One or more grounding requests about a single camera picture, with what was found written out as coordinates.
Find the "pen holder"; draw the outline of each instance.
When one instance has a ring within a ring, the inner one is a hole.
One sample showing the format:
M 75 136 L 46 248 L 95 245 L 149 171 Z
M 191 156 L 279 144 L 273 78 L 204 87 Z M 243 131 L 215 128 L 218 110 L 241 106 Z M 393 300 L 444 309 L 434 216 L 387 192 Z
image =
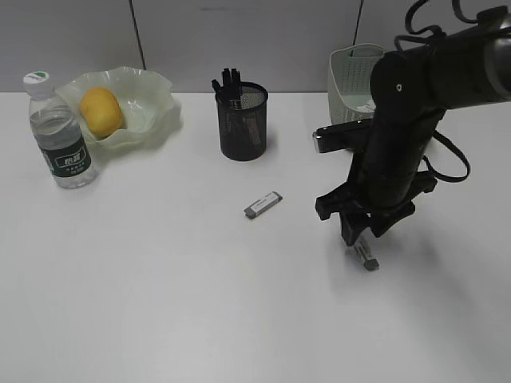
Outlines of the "pen holder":
M 239 84 L 239 99 L 230 100 L 225 89 L 215 96 L 220 148 L 231 160 L 250 161 L 266 150 L 268 92 L 252 82 Z

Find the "tabletop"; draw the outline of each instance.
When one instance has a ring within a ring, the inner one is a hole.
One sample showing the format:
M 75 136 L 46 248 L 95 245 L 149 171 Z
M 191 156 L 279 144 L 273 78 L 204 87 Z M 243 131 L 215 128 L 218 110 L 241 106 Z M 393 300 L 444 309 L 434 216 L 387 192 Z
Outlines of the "tabletop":
M 473 174 L 365 233 L 369 273 L 314 209 L 351 162 L 314 150 L 325 93 L 271 94 L 267 151 L 247 163 L 221 154 L 212 94 L 176 100 L 174 128 L 91 148 L 101 175 L 64 190 L 28 96 L 0 93 L 1 382 L 510 381 L 508 105 L 447 113 Z M 283 201 L 248 220 L 272 191 Z

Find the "white plastic basket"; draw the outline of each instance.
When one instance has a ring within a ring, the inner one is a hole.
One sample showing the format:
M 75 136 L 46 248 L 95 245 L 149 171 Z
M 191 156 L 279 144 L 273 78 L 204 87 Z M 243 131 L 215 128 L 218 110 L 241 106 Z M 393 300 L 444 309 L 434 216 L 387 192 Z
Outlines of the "white plastic basket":
M 332 124 L 373 116 L 370 75 L 383 53 L 383 48 L 375 44 L 359 44 L 332 52 L 328 69 L 328 104 Z

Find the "water bottle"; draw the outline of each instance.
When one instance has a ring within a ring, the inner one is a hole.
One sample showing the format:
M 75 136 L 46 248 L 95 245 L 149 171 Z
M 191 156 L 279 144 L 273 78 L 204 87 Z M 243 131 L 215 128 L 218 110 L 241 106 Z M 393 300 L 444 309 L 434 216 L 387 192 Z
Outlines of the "water bottle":
M 56 93 L 46 72 L 33 72 L 23 78 L 30 95 L 30 127 L 42 155 L 63 188 L 79 188 L 97 175 L 80 125 L 70 107 Z

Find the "white wavy bowl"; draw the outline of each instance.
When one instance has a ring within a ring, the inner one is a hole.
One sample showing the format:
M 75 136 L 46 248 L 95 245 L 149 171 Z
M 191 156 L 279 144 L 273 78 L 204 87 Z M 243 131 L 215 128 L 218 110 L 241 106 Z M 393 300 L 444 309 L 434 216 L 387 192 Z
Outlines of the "white wavy bowl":
M 124 123 L 106 138 L 98 138 L 89 130 L 80 113 L 80 101 L 89 89 L 103 86 L 119 100 Z M 70 106 L 80 122 L 85 140 L 105 147 L 135 144 L 146 139 L 161 125 L 164 116 L 174 107 L 170 89 L 172 82 L 156 72 L 126 66 L 91 72 L 57 89 L 57 93 Z

